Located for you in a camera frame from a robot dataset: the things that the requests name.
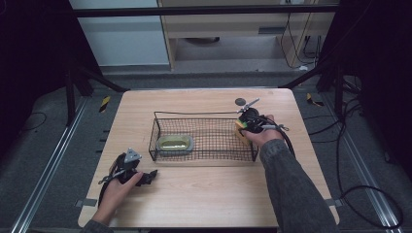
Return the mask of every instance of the gray sleeve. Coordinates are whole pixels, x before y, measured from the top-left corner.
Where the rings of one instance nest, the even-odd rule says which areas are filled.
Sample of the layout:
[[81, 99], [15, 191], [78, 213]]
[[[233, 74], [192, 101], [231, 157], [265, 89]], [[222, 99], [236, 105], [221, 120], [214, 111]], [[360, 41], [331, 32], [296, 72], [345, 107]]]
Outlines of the gray sleeve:
[[100, 222], [90, 220], [85, 227], [82, 229], [81, 233], [113, 233], [114, 231], [106, 225]]
[[259, 155], [282, 232], [339, 232], [321, 193], [283, 140], [267, 142]]

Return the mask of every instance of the wire basket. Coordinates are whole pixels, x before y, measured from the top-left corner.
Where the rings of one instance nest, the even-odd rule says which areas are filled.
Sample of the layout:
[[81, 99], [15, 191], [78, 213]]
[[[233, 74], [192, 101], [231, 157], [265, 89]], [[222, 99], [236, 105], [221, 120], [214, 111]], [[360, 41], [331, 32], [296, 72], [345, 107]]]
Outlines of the wire basket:
[[[194, 159], [256, 161], [258, 147], [253, 143], [245, 145], [235, 135], [234, 122], [237, 118], [158, 118], [156, 113], [159, 112], [154, 113], [154, 125], [149, 146], [149, 153], [153, 161]], [[189, 138], [190, 145], [185, 149], [177, 147], [172, 150], [164, 150], [159, 146], [159, 141], [165, 137]]]

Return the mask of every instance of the human hand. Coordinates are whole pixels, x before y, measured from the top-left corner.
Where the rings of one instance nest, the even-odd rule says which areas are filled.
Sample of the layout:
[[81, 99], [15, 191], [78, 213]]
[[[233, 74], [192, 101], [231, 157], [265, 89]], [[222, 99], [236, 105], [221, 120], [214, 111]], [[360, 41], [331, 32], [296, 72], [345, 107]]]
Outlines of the human hand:
[[121, 184], [118, 179], [111, 180], [103, 194], [103, 200], [100, 203], [99, 209], [97, 209], [97, 212], [91, 219], [108, 226], [110, 224], [110, 220], [123, 202], [124, 198], [140, 181], [142, 176], [143, 173], [138, 172], [124, 184]]
[[[267, 115], [269, 119], [274, 121], [273, 115]], [[258, 147], [262, 147], [266, 142], [272, 140], [272, 139], [284, 139], [282, 134], [274, 129], [265, 129], [261, 131], [260, 133], [252, 133], [247, 130], [243, 130], [242, 134], [245, 135], [245, 137], [252, 142], [254, 142]]]

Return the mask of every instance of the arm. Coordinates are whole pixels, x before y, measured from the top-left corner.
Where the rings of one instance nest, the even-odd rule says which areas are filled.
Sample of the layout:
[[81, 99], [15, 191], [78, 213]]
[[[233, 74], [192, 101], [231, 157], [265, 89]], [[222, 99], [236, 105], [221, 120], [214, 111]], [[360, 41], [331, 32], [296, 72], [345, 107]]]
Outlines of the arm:
[[276, 130], [244, 135], [260, 147], [270, 200], [283, 232], [338, 232], [324, 198]]
[[124, 184], [121, 184], [118, 179], [110, 181], [104, 192], [99, 209], [97, 209], [97, 212], [85, 225], [81, 233], [112, 233], [113, 230], [108, 227], [112, 217], [115, 215], [116, 210], [121, 205], [124, 198], [135, 184], [140, 181], [142, 176], [143, 173], [138, 172]]

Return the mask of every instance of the yellow sponge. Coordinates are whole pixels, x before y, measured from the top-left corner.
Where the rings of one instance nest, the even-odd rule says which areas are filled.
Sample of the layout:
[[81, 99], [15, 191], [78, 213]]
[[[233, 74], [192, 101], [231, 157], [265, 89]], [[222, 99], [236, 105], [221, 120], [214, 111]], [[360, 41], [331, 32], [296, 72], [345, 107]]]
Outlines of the yellow sponge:
[[243, 123], [238, 119], [234, 122], [234, 124], [236, 125], [234, 134], [240, 139], [240, 141], [242, 141], [242, 143], [244, 143], [246, 146], [249, 146], [251, 144], [251, 141], [239, 132], [239, 129], [245, 128], [245, 125], [243, 125]]

